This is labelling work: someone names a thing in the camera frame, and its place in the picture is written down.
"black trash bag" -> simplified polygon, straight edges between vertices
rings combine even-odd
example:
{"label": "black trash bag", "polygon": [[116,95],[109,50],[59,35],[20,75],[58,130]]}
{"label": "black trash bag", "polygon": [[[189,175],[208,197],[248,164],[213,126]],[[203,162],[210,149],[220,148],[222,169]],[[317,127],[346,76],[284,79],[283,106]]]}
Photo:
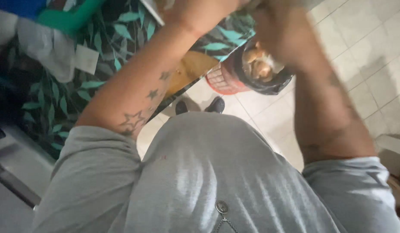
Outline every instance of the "black trash bag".
{"label": "black trash bag", "polygon": [[294,73],[287,67],[283,68],[278,74],[274,75],[269,82],[263,82],[259,79],[248,77],[243,68],[243,53],[251,41],[238,48],[234,52],[234,71],[239,81],[244,83],[246,87],[257,93],[264,95],[278,95],[292,80]]}

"gray shirt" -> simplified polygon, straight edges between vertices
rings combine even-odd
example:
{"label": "gray shirt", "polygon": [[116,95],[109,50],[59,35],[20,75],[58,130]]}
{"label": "gray shirt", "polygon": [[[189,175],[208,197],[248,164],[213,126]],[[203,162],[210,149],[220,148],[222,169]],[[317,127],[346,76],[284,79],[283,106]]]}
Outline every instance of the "gray shirt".
{"label": "gray shirt", "polygon": [[[170,119],[145,155],[98,127],[70,132],[33,232],[399,233],[388,171],[377,157],[321,161],[303,173],[243,120]],[[222,222],[218,232],[234,232]]]}

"black shoe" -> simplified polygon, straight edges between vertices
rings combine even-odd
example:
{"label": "black shoe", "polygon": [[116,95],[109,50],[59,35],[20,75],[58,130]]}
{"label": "black shoe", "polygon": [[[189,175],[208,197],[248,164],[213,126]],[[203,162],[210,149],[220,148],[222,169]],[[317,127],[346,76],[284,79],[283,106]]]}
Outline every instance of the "black shoe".
{"label": "black shoe", "polygon": [[208,106],[204,111],[217,112],[219,114],[222,114],[222,112],[224,111],[224,100],[221,97],[216,97],[210,104],[210,106]]}
{"label": "black shoe", "polygon": [[180,100],[177,104],[176,104],[176,115],[180,115],[183,113],[188,112],[187,110],[187,105],[184,101]]}

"shirt sleeve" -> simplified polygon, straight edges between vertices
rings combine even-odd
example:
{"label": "shirt sleeve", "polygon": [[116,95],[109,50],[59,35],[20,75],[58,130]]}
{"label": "shirt sleeve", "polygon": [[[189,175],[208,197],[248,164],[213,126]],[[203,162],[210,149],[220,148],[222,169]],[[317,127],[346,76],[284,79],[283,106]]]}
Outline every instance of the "shirt sleeve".
{"label": "shirt sleeve", "polygon": [[348,233],[400,233],[389,172],[378,157],[314,162],[302,174]]}
{"label": "shirt sleeve", "polygon": [[134,140],[107,129],[70,131],[33,232],[107,232],[128,206],[141,159]]}

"red basket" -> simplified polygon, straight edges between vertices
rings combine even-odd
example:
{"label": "red basket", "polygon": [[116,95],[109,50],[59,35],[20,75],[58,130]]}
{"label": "red basket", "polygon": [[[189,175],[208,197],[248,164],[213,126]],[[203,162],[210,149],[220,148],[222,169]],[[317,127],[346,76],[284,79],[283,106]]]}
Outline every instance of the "red basket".
{"label": "red basket", "polygon": [[236,94],[239,92],[250,91],[233,72],[227,70],[227,64],[230,64],[231,59],[228,58],[223,63],[219,63],[215,66],[207,75],[206,81],[209,86],[220,94]]}

